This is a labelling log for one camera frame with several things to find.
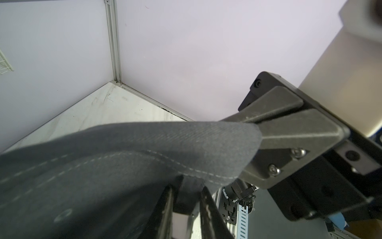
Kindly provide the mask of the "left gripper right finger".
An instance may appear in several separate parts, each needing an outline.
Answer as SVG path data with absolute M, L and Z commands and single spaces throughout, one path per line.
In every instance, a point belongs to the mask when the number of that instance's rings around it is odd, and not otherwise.
M 200 215 L 203 239 L 234 239 L 207 187 L 200 194 Z

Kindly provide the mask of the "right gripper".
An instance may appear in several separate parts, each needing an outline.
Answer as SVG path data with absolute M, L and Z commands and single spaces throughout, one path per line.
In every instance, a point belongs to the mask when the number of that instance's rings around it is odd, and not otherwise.
M 267 189 L 291 221 L 351 211 L 381 199 L 381 144 L 281 76 L 261 72 L 238 112 L 276 86 L 298 95 L 303 106 L 254 123 L 262 142 L 239 178 Z

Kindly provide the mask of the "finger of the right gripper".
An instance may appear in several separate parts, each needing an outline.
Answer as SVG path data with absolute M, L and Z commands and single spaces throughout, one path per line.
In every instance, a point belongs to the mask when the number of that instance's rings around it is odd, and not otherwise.
M 276 86 L 240 112 L 224 118 L 226 122 L 257 123 L 299 109 L 303 99 L 286 87 Z

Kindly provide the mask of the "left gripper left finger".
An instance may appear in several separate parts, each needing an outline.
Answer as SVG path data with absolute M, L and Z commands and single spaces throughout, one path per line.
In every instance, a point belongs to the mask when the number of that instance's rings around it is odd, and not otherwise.
M 158 200 L 139 239 L 171 239 L 175 192 L 167 186 Z

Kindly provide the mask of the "dark grey baseball cap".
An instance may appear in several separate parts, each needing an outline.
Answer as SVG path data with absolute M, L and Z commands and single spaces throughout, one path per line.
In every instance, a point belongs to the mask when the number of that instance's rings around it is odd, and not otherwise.
M 1 238 L 136 239 L 163 192 L 199 211 L 233 182 L 262 134 L 237 122 L 107 124 L 1 155 Z

